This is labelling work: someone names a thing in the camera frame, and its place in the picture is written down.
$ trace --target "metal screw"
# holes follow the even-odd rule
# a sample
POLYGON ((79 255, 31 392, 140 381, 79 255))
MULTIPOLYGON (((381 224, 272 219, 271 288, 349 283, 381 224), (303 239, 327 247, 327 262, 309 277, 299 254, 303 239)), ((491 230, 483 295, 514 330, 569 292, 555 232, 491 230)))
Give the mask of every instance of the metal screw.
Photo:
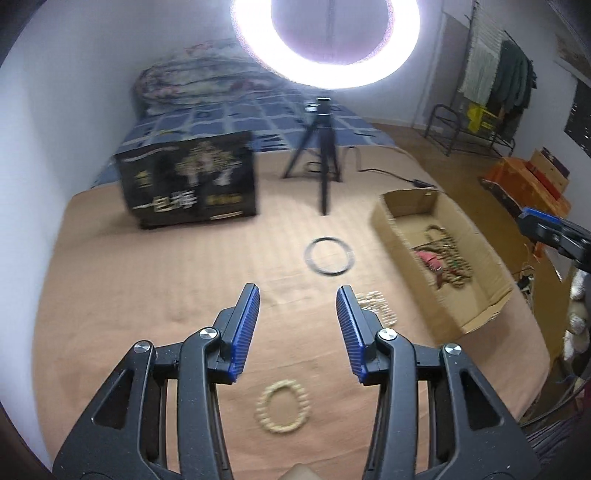
POLYGON ((138 342, 134 345, 134 352, 135 353, 146 353, 146 352, 150 351, 151 348, 152 348, 152 346, 150 345, 150 342, 147 342, 146 340, 142 340, 141 342, 138 342))
POLYGON ((444 348, 450 355, 460 355, 462 353, 462 347, 456 343, 448 343, 444 348))
POLYGON ((199 336, 203 340, 211 340, 212 338, 217 337, 217 330, 215 328, 207 327, 199 332, 199 336))
POLYGON ((391 328, 382 328, 378 335, 382 340, 394 340, 398 336, 396 330, 391 328))

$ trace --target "blue gripper pad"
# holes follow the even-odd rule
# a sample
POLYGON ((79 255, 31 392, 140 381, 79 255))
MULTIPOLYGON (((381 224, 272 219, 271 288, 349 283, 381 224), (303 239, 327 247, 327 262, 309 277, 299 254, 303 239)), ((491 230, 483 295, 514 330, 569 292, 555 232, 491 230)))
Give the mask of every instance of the blue gripper pad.
POLYGON ((219 350, 208 360, 215 383, 233 384, 244 370, 259 313, 261 294, 254 283, 247 283, 233 308, 222 310, 213 327, 221 334, 219 350))
POLYGON ((336 313, 347 349, 351 370, 363 385, 381 382, 388 371, 389 359, 376 348, 376 334, 382 329, 378 317, 362 310, 350 286, 336 293, 336 313))
POLYGON ((527 215, 531 215, 534 216, 540 220, 545 220, 546 222, 550 222, 550 223, 555 223, 556 225, 559 225, 562 223, 562 220, 554 215, 549 215, 548 213, 545 212, 540 212, 539 210, 530 208, 530 207, 525 207, 522 210, 522 214, 521 214, 521 218, 527 216, 527 215))

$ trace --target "tripod leg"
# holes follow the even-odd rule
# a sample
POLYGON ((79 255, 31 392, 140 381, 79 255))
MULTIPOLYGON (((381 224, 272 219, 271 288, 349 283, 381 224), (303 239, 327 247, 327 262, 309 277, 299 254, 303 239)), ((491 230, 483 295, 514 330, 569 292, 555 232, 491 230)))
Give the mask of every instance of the tripod leg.
POLYGON ((339 159, 336 156, 336 133, 332 128, 332 125, 330 126, 330 157, 331 163, 333 164, 333 167, 335 169, 335 180, 343 181, 340 175, 339 159))
POLYGON ((312 134, 316 131, 317 128, 318 128, 318 120, 317 120, 317 118, 315 118, 314 121, 308 126, 308 128, 306 128, 306 133, 304 133, 304 137, 302 137, 300 145, 297 147, 297 150, 295 151, 293 157, 291 158, 290 164, 285 169, 285 173, 283 174, 284 179, 288 179, 289 177, 291 177, 291 171, 296 166, 296 162, 297 162, 298 158, 300 158, 301 153, 306 148, 306 145, 310 141, 310 138, 312 138, 312 134))
POLYGON ((332 156, 331 128, 321 125, 320 133, 320 211, 329 214, 329 158, 332 156))

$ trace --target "open cardboard box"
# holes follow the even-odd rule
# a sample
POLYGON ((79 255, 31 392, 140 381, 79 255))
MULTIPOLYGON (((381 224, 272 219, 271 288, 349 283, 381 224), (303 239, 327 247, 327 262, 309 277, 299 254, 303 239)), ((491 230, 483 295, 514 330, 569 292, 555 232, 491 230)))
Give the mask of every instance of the open cardboard box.
MULTIPOLYGON (((446 194, 432 189, 395 190, 380 197, 372 225, 413 292, 433 339, 458 340, 498 315, 513 291, 513 279, 472 221, 446 194), (472 266, 462 288, 443 283, 414 249, 429 242, 429 225, 444 227, 460 255, 472 266)), ((433 239, 439 238, 431 231, 433 239)))

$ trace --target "black ring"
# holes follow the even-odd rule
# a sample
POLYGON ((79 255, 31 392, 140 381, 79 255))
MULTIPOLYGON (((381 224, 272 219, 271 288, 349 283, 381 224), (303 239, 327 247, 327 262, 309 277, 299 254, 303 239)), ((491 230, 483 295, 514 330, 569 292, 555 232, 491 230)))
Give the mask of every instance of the black ring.
POLYGON ((355 264, 355 254, 353 253, 353 249, 348 244, 343 242, 340 238, 335 238, 334 236, 323 236, 321 238, 317 238, 306 247, 306 251, 304 251, 304 260, 306 261, 306 264, 310 267, 310 269, 312 269, 316 273, 326 275, 328 277, 337 277, 338 275, 342 275, 343 273, 351 270, 351 268, 355 264), (316 265, 314 263, 314 260, 312 260, 312 250, 314 250, 316 244, 319 244, 320 242, 334 242, 340 245, 343 248, 343 250, 345 250, 345 254, 347 255, 348 263, 346 267, 342 270, 331 272, 330 270, 324 270, 320 268, 318 265, 316 265))

